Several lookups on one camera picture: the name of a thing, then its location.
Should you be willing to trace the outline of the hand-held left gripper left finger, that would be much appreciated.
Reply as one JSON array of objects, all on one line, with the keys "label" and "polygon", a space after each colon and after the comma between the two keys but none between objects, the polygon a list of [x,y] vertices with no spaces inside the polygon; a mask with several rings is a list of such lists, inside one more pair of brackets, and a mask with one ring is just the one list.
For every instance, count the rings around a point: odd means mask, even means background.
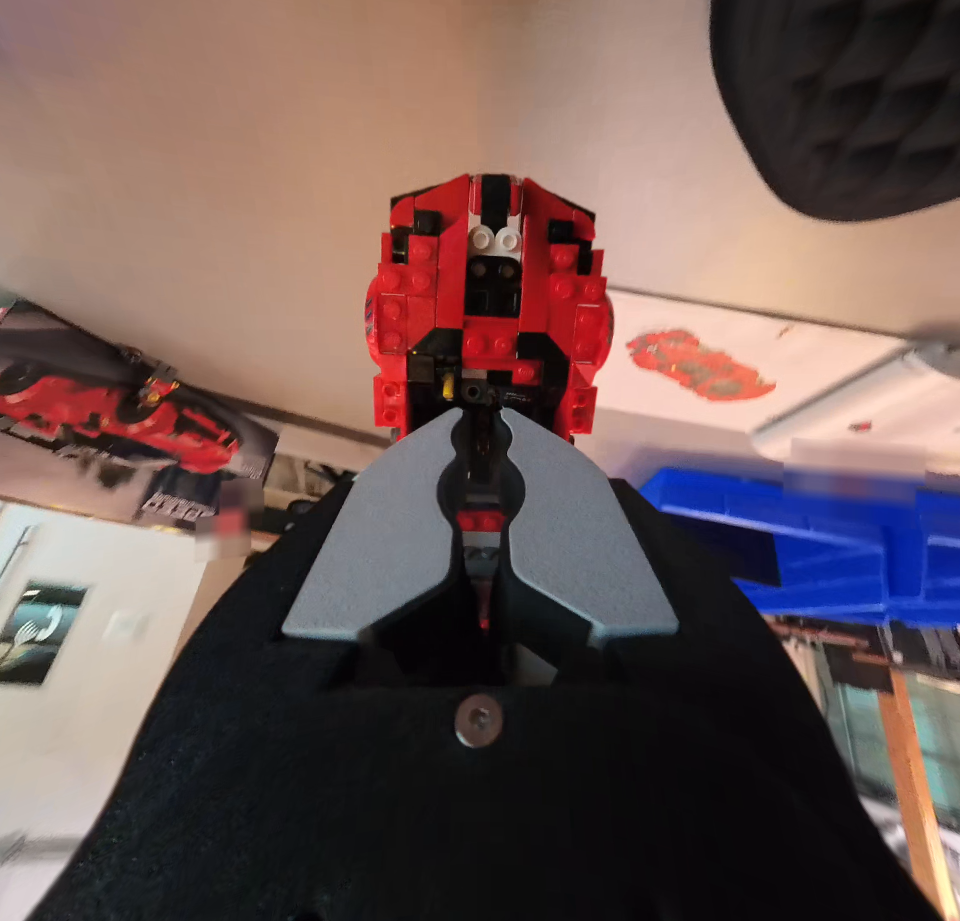
[{"label": "hand-held left gripper left finger", "polygon": [[355,476],[283,622],[286,637],[365,642],[454,583],[469,447],[469,416],[452,408]]}]

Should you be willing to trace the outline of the black foam pad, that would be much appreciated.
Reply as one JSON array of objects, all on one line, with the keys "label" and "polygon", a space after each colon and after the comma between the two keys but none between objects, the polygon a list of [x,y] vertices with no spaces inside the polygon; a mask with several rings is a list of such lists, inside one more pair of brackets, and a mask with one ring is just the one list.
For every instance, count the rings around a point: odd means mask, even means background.
[{"label": "black foam pad", "polygon": [[710,0],[731,123],[796,212],[867,222],[959,195],[959,0]]}]

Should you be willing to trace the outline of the dark lego set box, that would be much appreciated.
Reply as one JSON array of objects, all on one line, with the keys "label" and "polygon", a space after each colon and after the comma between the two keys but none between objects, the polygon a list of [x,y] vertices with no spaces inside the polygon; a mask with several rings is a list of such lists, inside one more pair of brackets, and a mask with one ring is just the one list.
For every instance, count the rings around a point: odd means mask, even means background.
[{"label": "dark lego set box", "polygon": [[2,293],[2,501],[193,532],[263,506],[279,442],[171,365]]}]

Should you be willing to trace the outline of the white instruction booklet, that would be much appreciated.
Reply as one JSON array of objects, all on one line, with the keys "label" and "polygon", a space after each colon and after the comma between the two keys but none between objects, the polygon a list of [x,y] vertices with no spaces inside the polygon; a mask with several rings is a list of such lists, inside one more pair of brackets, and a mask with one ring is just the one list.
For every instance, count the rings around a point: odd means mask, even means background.
[{"label": "white instruction booklet", "polygon": [[669,447],[905,448],[928,470],[958,451],[957,356],[946,345],[615,291],[597,378],[598,438],[631,430]]}]

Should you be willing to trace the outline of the red lego car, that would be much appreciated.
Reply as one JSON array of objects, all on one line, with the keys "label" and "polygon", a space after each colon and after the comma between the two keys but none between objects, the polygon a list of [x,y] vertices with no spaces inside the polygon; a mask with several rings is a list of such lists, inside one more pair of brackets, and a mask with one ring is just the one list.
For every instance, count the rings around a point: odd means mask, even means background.
[{"label": "red lego car", "polygon": [[396,443],[446,411],[466,412],[459,570],[466,536],[497,534],[489,579],[498,580],[507,524],[500,412],[574,447],[593,432],[615,328],[595,222],[587,208],[510,174],[463,174],[390,201],[364,308],[378,371],[374,418]]}]

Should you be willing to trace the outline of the blue plastic bin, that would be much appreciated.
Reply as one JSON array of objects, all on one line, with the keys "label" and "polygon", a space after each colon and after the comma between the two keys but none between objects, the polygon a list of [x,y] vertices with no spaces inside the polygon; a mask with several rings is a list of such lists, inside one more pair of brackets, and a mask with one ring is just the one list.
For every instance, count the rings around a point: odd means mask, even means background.
[{"label": "blue plastic bin", "polygon": [[885,609],[908,627],[959,624],[959,496],[918,490],[883,528]]},{"label": "blue plastic bin", "polygon": [[877,525],[837,517],[774,482],[702,471],[662,469],[639,492],[722,558],[760,613],[862,625],[890,619]]}]

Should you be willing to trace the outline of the wooden post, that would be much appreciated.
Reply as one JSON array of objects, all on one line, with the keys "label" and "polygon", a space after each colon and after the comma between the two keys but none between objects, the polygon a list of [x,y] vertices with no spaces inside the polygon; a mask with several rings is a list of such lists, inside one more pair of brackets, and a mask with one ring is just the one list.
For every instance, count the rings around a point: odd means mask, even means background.
[{"label": "wooden post", "polygon": [[943,919],[957,920],[958,906],[930,782],[910,704],[906,675],[889,669],[889,688],[877,695],[896,800],[914,882]]}]

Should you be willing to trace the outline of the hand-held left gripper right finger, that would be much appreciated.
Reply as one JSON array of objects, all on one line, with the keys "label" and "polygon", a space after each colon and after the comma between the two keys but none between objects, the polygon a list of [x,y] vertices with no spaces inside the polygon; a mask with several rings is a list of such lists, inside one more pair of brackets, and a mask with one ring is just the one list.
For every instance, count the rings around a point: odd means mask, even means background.
[{"label": "hand-held left gripper right finger", "polygon": [[668,637],[679,620],[606,473],[568,440],[503,409],[498,625],[527,649]]}]

